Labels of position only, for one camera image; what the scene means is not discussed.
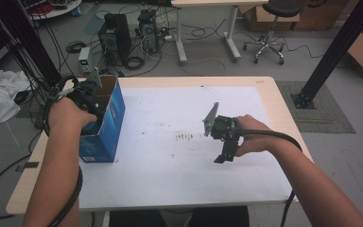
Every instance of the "pen marks on paper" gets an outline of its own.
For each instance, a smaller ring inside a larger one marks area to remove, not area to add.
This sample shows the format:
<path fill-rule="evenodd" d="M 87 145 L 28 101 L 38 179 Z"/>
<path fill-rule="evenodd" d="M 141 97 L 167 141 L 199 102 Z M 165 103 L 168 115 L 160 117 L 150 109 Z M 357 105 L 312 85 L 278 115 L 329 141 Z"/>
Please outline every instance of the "pen marks on paper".
<path fill-rule="evenodd" d="M 193 134 L 188 132 L 182 132 L 182 131 L 176 131 L 175 136 L 173 137 L 173 140 L 176 141 L 183 141 L 183 140 L 192 140 Z"/>

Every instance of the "metal bracket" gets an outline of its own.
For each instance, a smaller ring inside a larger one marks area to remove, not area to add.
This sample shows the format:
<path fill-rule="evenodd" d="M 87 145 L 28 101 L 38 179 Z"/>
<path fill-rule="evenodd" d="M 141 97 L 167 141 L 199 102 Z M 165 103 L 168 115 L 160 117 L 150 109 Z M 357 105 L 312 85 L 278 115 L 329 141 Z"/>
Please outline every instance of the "metal bracket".
<path fill-rule="evenodd" d="M 313 100 L 310 100 L 308 97 L 305 97 L 303 94 L 290 94 L 291 98 L 293 98 L 294 106 L 297 109 L 306 109 L 306 110 L 316 110 L 317 105 Z"/>
<path fill-rule="evenodd" d="M 214 107 L 212 108 L 212 110 L 208 113 L 205 119 L 202 120 L 202 122 L 204 123 L 205 136 L 209 135 L 209 133 L 212 130 L 212 127 L 214 126 L 218 106 L 219 106 L 218 102 L 214 103 Z"/>

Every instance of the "white table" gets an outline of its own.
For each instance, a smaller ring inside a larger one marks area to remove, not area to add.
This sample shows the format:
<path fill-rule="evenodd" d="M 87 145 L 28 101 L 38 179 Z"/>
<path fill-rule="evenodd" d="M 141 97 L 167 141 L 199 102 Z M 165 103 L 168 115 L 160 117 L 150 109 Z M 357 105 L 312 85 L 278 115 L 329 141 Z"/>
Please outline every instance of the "white table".
<path fill-rule="evenodd" d="M 232 163 L 213 163 L 222 143 L 203 136 L 201 120 L 216 100 L 220 102 L 218 114 L 253 114 L 274 130 L 294 137 L 311 158 L 272 78 L 119 81 L 126 113 L 115 162 L 80 161 L 83 211 L 285 202 L 291 187 L 268 152 L 235 158 Z M 171 92 L 178 98 L 173 99 Z M 230 103 L 225 101 L 236 96 Z M 29 162 L 42 161 L 46 141 L 43 134 Z M 40 167 L 25 169 L 9 200 L 9 213 L 26 211 Z"/>
<path fill-rule="evenodd" d="M 173 0 L 172 6 L 177 8 L 177 35 L 176 46 L 179 52 L 179 59 L 181 65 L 187 63 L 187 57 L 185 55 L 184 47 L 182 44 L 182 15 L 181 10 L 183 7 L 194 6 L 232 6 L 229 22 L 228 32 L 224 32 L 224 38 L 232 51 L 233 62 L 237 62 L 241 59 L 241 55 L 235 47 L 233 41 L 234 22 L 237 15 L 238 6 L 240 5 L 261 5 L 267 3 L 268 0 Z"/>

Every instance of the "hand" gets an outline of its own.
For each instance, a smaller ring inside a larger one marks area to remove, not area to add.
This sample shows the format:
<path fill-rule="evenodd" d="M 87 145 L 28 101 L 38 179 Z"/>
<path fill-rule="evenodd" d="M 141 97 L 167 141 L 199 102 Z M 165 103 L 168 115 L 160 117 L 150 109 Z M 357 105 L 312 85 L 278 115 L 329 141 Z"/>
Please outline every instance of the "hand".
<path fill-rule="evenodd" d="M 70 98 L 63 97 L 53 103 L 49 111 L 49 128 L 79 127 L 80 129 L 90 122 L 95 122 L 96 116 L 82 111 Z"/>
<path fill-rule="evenodd" d="M 256 120 L 251 115 L 238 116 L 237 120 L 243 130 L 272 131 L 264 123 Z M 244 142 L 237 149 L 236 156 L 240 157 L 249 152 L 270 150 L 271 145 L 278 138 L 268 135 L 245 135 Z"/>

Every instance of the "computer tower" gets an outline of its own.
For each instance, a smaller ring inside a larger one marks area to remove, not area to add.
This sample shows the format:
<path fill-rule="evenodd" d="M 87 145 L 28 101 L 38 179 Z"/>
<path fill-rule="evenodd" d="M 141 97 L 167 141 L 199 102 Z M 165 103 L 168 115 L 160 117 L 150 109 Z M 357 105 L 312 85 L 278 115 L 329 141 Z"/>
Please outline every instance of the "computer tower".
<path fill-rule="evenodd" d="M 98 38 L 105 56 L 110 54 L 116 65 L 124 65 L 131 50 L 128 19 L 125 14 L 105 15 L 105 23 L 98 31 Z"/>
<path fill-rule="evenodd" d="M 143 48 L 148 53 L 159 51 L 158 30 L 156 26 L 156 10 L 142 9 L 138 17 L 140 33 L 144 37 Z"/>

